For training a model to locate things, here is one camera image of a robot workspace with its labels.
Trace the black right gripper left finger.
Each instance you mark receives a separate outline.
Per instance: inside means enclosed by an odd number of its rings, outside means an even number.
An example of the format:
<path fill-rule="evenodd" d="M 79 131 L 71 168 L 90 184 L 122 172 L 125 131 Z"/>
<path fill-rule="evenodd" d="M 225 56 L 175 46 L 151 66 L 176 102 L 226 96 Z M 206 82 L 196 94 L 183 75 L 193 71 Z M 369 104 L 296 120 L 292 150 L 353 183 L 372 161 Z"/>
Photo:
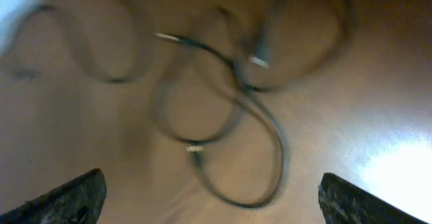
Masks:
<path fill-rule="evenodd" d="M 107 195 L 105 176 L 92 169 L 1 215 L 2 223 L 97 223 Z"/>

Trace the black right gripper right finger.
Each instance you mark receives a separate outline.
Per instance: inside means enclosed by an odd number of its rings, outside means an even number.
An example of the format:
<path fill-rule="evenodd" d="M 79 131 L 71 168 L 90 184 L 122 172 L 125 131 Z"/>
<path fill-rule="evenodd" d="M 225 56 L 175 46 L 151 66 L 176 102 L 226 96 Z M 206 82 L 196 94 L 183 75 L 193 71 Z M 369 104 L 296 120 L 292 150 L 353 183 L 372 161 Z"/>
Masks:
<path fill-rule="evenodd" d="M 333 173 L 324 173 L 318 203 L 326 224 L 426 224 Z"/>

